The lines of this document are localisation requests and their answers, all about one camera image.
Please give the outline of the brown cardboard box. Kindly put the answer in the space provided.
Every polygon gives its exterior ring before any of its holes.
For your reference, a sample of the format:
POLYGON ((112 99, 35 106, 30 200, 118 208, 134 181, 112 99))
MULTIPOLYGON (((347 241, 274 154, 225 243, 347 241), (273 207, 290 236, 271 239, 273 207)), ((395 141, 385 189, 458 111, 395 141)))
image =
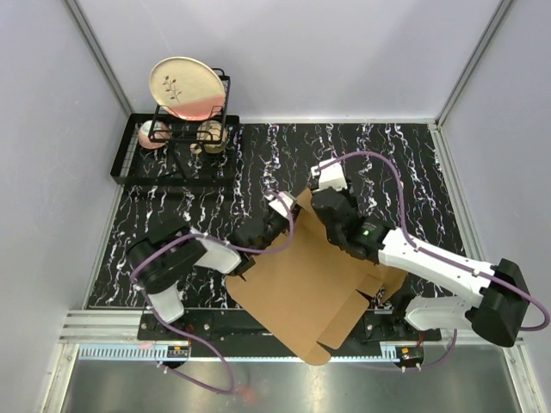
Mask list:
POLYGON ((343 344, 370 298, 390 299, 406 272, 361 261, 330 244, 311 206, 312 194, 299 194, 301 210, 294 235, 279 236, 269 252, 256 256, 241 277, 229 276, 231 298, 305 363, 327 363, 343 344))

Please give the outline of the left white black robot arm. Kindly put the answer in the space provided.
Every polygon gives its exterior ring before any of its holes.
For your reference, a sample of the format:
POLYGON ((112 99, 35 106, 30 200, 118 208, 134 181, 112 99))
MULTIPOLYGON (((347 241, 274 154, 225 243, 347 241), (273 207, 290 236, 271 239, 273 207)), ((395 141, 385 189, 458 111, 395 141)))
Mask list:
POLYGON ((195 268, 240 276, 256 264, 256 256, 268 252, 293 221, 293 214, 278 212, 246 219, 226 242, 201 234, 185 219, 173 219, 131 243, 126 250, 131 281, 145 291, 159 315, 156 331, 169 341, 185 332, 184 306, 177 290, 183 276, 195 268))

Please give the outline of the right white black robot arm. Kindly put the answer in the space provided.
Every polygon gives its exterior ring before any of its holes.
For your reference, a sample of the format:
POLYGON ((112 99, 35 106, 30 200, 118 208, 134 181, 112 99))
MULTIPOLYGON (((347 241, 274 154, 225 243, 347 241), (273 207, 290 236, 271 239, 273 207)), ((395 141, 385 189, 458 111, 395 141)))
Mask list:
POLYGON ((410 341, 421 330, 470 329, 504 348, 515 344, 529 307, 529 290, 519 266, 476 261, 442 250, 380 219, 362 216, 346 191, 318 189, 311 206, 328 242, 358 260, 415 274, 451 294, 414 297, 391 319, 391 331, 410 341))

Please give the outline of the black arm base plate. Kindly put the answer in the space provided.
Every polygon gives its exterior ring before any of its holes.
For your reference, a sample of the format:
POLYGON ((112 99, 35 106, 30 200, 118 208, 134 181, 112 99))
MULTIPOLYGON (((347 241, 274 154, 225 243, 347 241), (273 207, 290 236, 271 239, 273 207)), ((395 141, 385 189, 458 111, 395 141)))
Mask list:
MULTIPOLYGON (((210 342, 242 339, 248 342, 280 343, 272 333, 244 310, 186 310, 172 324, 173 327, 199 336, 210 342)), ((153 314, 141 313, 137 338, 145 341, 175 341, 181 339, 172 330, 164 327, 153 314)), ((346 336, 346 344, 371 344, 375 342, 437 342, 442 339, 440 330, 415 330, 404 321, 399 321, 389 310, 367 310, 346 336)))

